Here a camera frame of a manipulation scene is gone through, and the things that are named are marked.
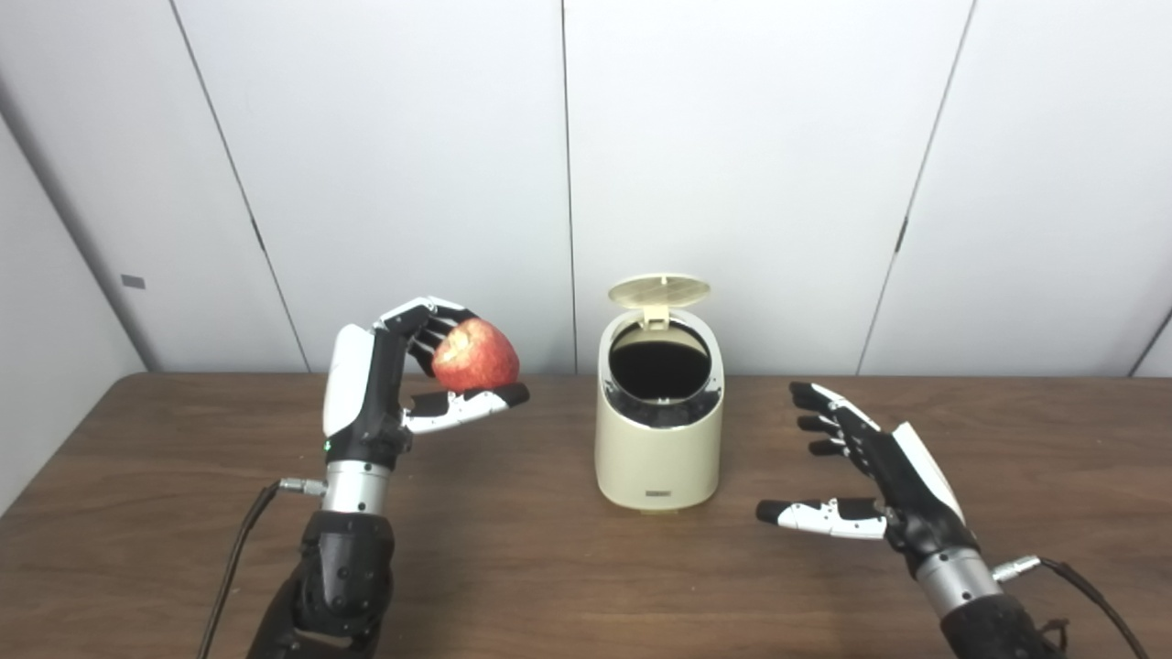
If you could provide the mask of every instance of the cable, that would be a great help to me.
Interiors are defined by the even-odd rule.
[[[1047,645],[1047,650],[1050,650],[1052,654],[1065,657],[1067,645],[1070,640],[1067,637],[1067,627],[1069,626],[1070,620],[1065,618],[1055,618],[1037,629],[1037,633],[1042,634],[1042,643]],[[1058,632],[1058,643],[1055,644],[1050,639],[1045,638],[1048,632]]]
[[[268,502],[273,501],[273,497],[277,496],[277,490],[280,489],[280,485],[281,482],[277,481],[260,490],[260,494],[257,495],[257,501],[252,502],[252,508],[248,509],[248,512],[244,516],[244,521],[240,523],[240,530],[236,535],[236,544],[232,545],[232,553],[229,555],[227,566],[224,569],[224,580],[220,582],[220,590],[216,593],[216,602],[212,604],[211,617],[207,619],[207,626],[204,629],[204,639],[199,644],[199,652],[196,654],[196,659],[207,659],[207,652],[212,647],[212,638],[216,637],[216,626],[219,625],[220,613],[224,612],[224,604],[227,602],[229,590],[232,587],[232,578],[236,577],[236,566],[240,563],[244,541],[248,538],[248,531],[257,524],[257,519],[260,518],[260,514],[268,507]]]
[[[1058,563],[1057,561],[1041,557],[1040,561],[1042,562],[1042,565],[1054,570],[1056,575],[1070,582],[1071,585],[1082,591],[1083,595],[1098,605],[1098,607],[1106,613],[1106,617],[1115,623],[1116,629],[1118,629],[1119,633],[1123,634],[1124,640],[1126,640],[1127,645],[1131,646],[1131,651],[1136,653],[1136,657],[1139,659],[1149,659],[1147,652],[1144,650],[1144,646],[1139,644],[1139,639],[1131,632],[1131,629],[1127,627],[1127,623],[1123,621],[1123,617],[1120,617],[1119,613],[1110,604],[1108,604],[1103,593],[1092,586],[1090,582],[1083,578],[1082,575],[1076,572],[1074,568],[1065,563]]]

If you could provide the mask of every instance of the apple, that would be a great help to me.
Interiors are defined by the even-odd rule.
[[[482,318],[470,318],[436,348],[431,371],[444,388],[462,394],[516,382],[520,360],[500,330]]]

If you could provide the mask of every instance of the cream trash can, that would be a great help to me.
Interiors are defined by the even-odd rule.
[[[633,311],[599,345],[594,468],[599,489],[621,507],[676,510],[716,491],[724,365],[708,325],[677,308],[708,292],[682,274],[611,288],[611,300]]]

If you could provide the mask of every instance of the trash can lid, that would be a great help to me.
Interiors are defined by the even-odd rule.
[[[611,300],[627,308],[681,307],[702,300],[710,290],[687,274],[641,274],[615,284]]]

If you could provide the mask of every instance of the lid hinge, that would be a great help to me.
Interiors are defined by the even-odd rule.
[[[667,330],[672,325],[667,305],[649,305],[643,307],[643,330]]]

